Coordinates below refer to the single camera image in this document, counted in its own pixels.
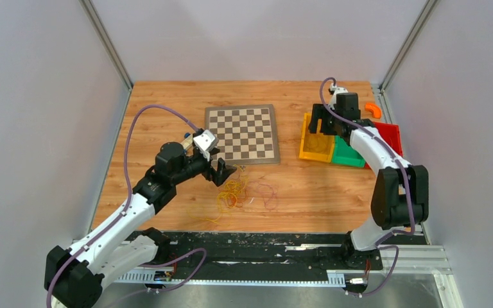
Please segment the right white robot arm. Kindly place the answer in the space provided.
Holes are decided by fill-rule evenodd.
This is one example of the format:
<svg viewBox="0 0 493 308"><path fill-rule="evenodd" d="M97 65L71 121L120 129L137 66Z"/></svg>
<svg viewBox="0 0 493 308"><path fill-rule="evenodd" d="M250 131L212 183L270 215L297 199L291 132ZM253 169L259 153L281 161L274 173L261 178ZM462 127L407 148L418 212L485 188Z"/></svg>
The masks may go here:
<svg viewBox="0 0 493 308"><path fill-rule="evenodd" d="M383 140L374 122L361 118L356 93L334 91L330 103L315 103L308 129L343 139L376 176L371 216L351 231L350 244L341 250L344 265L357 268L365 262L366 251L428 219L427 168L408 162Z"/></svg>

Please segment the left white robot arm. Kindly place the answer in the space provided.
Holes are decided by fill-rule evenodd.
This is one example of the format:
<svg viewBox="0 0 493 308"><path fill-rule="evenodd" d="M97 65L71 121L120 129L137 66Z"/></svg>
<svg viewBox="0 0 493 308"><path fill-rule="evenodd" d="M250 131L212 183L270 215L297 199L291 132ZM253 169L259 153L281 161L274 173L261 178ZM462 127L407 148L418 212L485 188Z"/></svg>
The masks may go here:
<svg viewBox="0 0 493 308"><path fill-rule="evenodd" d="M161 146L154 165L131 187L127 199L92 232L68 248L54 247L47 255L44 288L46 305L53 300L65 307L93 307L104 290L120 276L144 263L165 266L171 256L169 240L149 228L127 245L123 241L144 222L158 214L177 194L177 185L202 175L221 186L235 166L221 158L212 166L213 153L195 146L186 155L183 145Z"/></svg>

